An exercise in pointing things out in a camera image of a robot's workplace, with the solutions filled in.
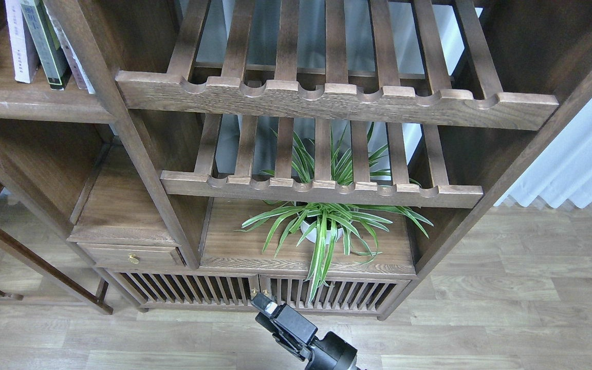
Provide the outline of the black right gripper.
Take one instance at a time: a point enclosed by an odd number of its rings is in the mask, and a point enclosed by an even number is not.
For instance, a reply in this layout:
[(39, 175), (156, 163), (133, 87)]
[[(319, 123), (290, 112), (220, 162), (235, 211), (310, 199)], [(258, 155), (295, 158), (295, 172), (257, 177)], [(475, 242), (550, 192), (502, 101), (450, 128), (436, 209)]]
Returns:
[(251, 304), (261, 312), (254, 318), (257, 323), (300, 361), (307, 360), (306, 369), (359, 369), (357, 349), (334, 332), (329, 331), (323, 339), (318, 339), (317, 326), (289, 305), (278, 305), (264, 293), (257, 293)]

